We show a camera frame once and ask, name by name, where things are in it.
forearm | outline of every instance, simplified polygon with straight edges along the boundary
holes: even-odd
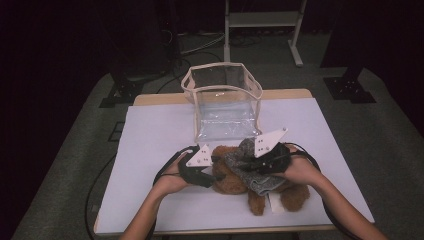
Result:
[[[387,239],[327,178],[320,178],[312,187],[321,195],[334,217],[350,232],[361,239]]]
[[[158,193],[153,188],[120,239],[144,240],[155,222],[159,206],[165,196],[166,195]]]

person's left hand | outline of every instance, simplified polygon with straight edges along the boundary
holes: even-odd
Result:
[[[191,184],[187,183],[179,175],[178,162],[186,155],[187,153],[181,154],[162,174],[158,179],[154,188],[158,188],[163,194],[171,194],[181,191]]]

white tabletop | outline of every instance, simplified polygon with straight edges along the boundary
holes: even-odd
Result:
[[[129,107],[118,154],[106,188],[95,233],[122,233],[134,217],[160,168],[187,146],[195,145],[193,105]],[[286,127],[282,142],[294,142],[315,157],[322,172],[368,220],[372,214],[314,98],[262,100],[260,128],[266,133]],[[256,232],[320,229],[332,226],[320,196],[298,212],[254,216],[247,194],[222,195],[211,188],[188,187],[166,197],[160,207],[157,233]]]

white metal frame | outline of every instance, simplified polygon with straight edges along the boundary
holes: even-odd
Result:
[[[230,0],[225,1],[225,44],[224,61],[231,62],[230,58],[230,28],[233,27],[281,27],[294,26],[293,38],[288,40],[290,51],[297,67],[303,62],[297,51],[296,43],[302,25],[307,0],[302,0],[299,11],[288,12],[243,12],[230,13]]]

person's right arm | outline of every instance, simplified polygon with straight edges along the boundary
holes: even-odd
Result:
[[[318,171],[307,158],[293,156],[287,170],[276,175],[297,184],[306,184],[313,187],[322,197],[333,216],[359,238],[387,239],[382,232],[350,204],[331,181]]]

